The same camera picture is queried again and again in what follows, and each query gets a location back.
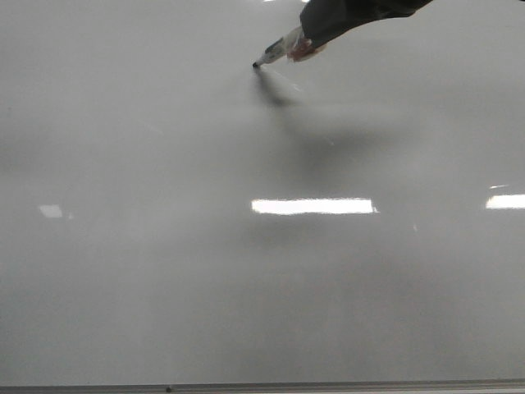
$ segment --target whiteboard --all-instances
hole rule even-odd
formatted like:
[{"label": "whiteboard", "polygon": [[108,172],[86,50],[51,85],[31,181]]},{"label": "whiteboard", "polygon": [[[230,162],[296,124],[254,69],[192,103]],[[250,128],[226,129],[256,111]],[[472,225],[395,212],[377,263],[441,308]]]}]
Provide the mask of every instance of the whiteboard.
[{"label": "whiteboard", "polygon": [[0,3],[0,386],[525,377],[525,6],[303,5]]}]

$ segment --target marker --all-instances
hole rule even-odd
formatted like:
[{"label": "marker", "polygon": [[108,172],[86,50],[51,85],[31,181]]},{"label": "marker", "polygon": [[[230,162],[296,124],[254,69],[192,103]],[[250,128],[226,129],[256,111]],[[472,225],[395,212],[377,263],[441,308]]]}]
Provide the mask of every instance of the marker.
[{"label": "marker", "polygon": [[263,64],[273,63],[275,60],[285,56],[302,36],[304,36],[304,33],[301,26],[293,29],[286,36],[281,37],[266,48],[262,56],[252,65],[253,68],[259,68]]}]

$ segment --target metal rail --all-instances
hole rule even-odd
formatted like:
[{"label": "metal rail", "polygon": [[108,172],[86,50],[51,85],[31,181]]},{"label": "metal rail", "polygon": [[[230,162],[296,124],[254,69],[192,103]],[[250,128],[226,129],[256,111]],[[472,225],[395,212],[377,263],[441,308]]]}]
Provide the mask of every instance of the metal rail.
[{"label": "metal rail", "polygon": [[370,393],[525,394],[525,379],[435,382],[158,384],[139,386],[0,387],[2,394]]}]

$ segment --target dark sleeve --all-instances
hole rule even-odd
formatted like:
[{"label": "dark sleeve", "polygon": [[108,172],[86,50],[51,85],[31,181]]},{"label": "dark sleeve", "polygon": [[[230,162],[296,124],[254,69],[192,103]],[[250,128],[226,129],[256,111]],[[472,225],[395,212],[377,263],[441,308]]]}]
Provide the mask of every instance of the dark sleeve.
[{"label": "dark sleeve", "polygon": [[310,0],[300,15],[315,48],[346,31],[381,19],[411,16],[431,0]]}]

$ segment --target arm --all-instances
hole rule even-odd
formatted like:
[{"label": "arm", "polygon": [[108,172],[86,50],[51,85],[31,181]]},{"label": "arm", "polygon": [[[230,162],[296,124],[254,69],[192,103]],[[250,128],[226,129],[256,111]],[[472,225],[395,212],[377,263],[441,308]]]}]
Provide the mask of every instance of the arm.
[{"label": "arm", "polygon": [[431,0],[310,0],[300,15],[304,36],[312,46],[328,41],[355,27],[381,19],[407,17]]}]

